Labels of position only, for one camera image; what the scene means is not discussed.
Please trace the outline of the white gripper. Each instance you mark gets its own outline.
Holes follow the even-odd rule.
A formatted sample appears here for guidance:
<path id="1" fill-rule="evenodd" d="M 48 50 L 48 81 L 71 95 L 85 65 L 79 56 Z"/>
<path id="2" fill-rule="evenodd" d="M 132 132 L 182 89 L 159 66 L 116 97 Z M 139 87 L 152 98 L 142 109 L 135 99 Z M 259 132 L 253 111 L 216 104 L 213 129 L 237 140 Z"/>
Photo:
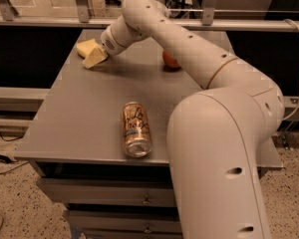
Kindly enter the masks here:
<path id="1" fill-rule="evenodd" d="M 137 31 L 130 27 L 124 20 L 112 23 L 101 35 L 103 48 L 100 46 L 90 47 L 85 52 L 83 65 L 89 69 L 104 61 L 108 54 L 115 56 L 126 50 L 136 41 Z"/>

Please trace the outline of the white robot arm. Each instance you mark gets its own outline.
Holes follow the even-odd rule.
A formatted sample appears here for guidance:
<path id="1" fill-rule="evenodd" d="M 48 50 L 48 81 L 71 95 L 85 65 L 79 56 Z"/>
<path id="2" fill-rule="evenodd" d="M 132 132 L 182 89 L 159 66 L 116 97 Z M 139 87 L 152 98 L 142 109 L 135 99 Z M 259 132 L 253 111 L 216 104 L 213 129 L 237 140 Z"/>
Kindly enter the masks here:
<path id="1" fill-rule="evenodd" d="M 257 172 L 259 147 L 280 126 L 284 101 L 265 74 L 172 23 L 155 0 L 124 0 L 101 35 L 111 56 L 147 37 L 201 90 L 173 110 L 166 134 L 184 239 L 271 239 Z"/>

